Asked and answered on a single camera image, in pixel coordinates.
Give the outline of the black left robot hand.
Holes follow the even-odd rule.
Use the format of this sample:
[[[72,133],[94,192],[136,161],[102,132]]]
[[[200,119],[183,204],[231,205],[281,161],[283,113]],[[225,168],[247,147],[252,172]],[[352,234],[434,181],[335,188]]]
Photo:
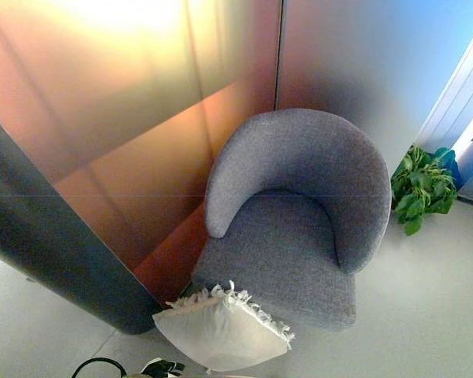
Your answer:
[[[155,358],[149,361],[141,373],[154,378],[180,377],[185,370],[185,364],[176,361],[167,361]]]

